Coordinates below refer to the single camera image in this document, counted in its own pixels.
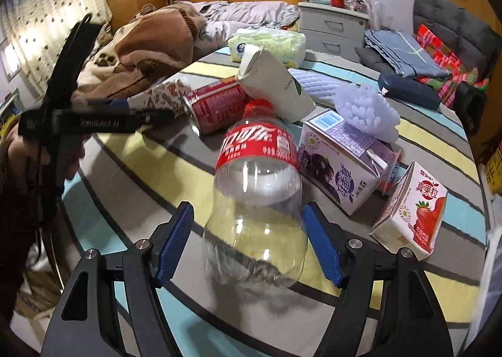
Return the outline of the person's left hand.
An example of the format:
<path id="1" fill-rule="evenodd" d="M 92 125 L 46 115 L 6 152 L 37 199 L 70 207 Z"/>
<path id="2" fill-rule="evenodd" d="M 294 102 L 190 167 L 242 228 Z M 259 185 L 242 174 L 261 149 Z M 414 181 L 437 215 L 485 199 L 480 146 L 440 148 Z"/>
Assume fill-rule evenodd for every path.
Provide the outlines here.
<path id="1" fill-rule="evenodd" d="M 80 168 L 80 161 L 85 157 L 84 144 L 90 139 L 90 134 L 78 137 L 80 145 L 70 151 L 63 159 L 65 164 L 65 177 L 72 180 Z M 36 141 L 30 141 L 18 134 L 18 126 L 15 125 L 7 134 L 8 144 L 8 168 L 16 176 L 24 176 L 28 161 L 33 160 L 43 166 L 49 165 L 51 158 L 47 150 L 39 147 Z"/>

